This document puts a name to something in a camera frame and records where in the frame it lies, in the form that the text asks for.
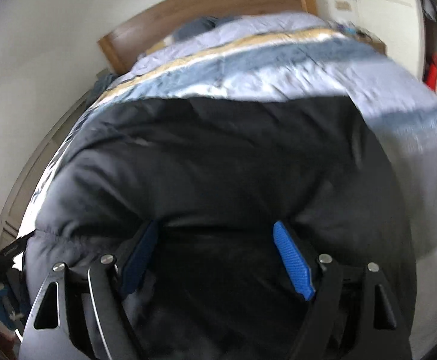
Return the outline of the lavender bed sheet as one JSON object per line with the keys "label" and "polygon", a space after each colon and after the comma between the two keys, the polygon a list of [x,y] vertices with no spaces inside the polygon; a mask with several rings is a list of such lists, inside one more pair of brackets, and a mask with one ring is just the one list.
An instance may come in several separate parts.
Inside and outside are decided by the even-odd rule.
{"label": "lavender bed sheet", "polygon": [[317,16],[291,11],[261,16],[240,16],[229,21],[221,21],[212,29],[182,40],[178,39],[175,34],[167,36],[166,41],[161,43],[160,49],[149,55],[141,55],[130,71],[119,76],[115,83],[118,85],[152,72],[165,63],[242,38],[266,33],[287,33],[327,27],[328,23]]}

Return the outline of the grey blue pillow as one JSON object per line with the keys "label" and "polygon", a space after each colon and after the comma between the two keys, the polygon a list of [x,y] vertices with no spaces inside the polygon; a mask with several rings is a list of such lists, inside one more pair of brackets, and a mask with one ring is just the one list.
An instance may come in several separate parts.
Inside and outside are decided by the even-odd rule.
{"label": "grey blue pillow", "polygon": [[189,38],[193,38],[203,33],[207,33],[208,31],[216,29],[220,25],[238,19],[240,19],[240,16],[201,16],[175,29],[172,33],[170,33],[158,43],[156,43],[154,46],[150,47],[144,53],[142,53],[140,57],[143,57],[145,55],[151,55],[152,53],[157,52],[165,47],[171,46],[177,42],[186,41]]}

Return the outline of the white wardrobe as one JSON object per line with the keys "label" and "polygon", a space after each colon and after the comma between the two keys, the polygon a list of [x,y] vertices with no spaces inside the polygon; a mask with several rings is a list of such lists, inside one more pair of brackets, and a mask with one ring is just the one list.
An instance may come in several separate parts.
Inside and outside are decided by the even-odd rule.
{"label": "white wardrobe", "polygon": [[437,93],[437,5],[432,0],[355,0],[358,25],[387,55]]}

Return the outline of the wooden nightstand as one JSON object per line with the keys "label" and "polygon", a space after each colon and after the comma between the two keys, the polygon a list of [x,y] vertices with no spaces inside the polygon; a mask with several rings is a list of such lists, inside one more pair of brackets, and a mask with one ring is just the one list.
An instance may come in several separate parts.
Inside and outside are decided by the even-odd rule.
{"label": "wooden nightstand", "polygon": [[357,33],[354,35],[354,38],[361,43],[367,44],[372,47],[375,51],[382,55],[387,55],[387,46],[384,41],[381,41],[380,38],[375,35],[371,35],[368,33]]}

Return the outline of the beige wall socket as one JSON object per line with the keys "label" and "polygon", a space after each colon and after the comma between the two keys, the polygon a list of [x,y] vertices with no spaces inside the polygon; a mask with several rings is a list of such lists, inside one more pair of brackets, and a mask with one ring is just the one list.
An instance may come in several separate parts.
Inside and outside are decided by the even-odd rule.
{"label": "beige wall socket", "polygon": [[335,0],[334,1],[335,9],[338,11],[352,11],[352,5],[348,1],[343,0]]}

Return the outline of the black puffer jacket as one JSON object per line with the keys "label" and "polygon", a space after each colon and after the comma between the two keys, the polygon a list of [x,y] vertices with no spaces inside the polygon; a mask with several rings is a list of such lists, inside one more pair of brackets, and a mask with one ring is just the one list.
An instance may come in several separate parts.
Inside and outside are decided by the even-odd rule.
{"label": "black puffer jacket", "polygon": [[410,223],[347,97],[89,113],[24,270],[24,359],[411,357]]}

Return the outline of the dark blue cloth pile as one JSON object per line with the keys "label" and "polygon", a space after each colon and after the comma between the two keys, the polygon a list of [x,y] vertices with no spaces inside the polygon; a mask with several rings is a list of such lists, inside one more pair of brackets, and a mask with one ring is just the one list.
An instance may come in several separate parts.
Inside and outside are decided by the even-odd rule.
{"label": "dark blue cloth pile", "polygon": [[106,91],[106,89],[114,82],[118,76],[112,72],[105,72],[99,74],[95,84],[87,94],[85,102],[86,108],[89,108],[96,100]]}

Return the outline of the striped duvet cover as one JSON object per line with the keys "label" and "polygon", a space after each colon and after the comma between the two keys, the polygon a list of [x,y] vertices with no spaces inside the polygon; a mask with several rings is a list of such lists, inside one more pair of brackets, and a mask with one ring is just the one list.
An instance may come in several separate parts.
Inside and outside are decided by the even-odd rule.
{"label": "striped duvet cover", "polygon": [[24,259],[97,256],[151,219],[191,247],[281,219],[349,258],[437,254],[437,95],[330,28],[114,81],[39,181]]}

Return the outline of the wooden headboard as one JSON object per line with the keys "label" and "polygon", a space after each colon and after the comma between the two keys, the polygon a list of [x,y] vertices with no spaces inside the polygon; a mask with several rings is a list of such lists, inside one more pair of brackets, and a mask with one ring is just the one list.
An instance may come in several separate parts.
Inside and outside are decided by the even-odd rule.
{"label": "wooden headboard", "polygon": [[98,46],[118,75],[130,71],[139,55],[183,24],[201,16],[256,16],[281,11],[317,15],[316,0],[164,0],[104,35]]}

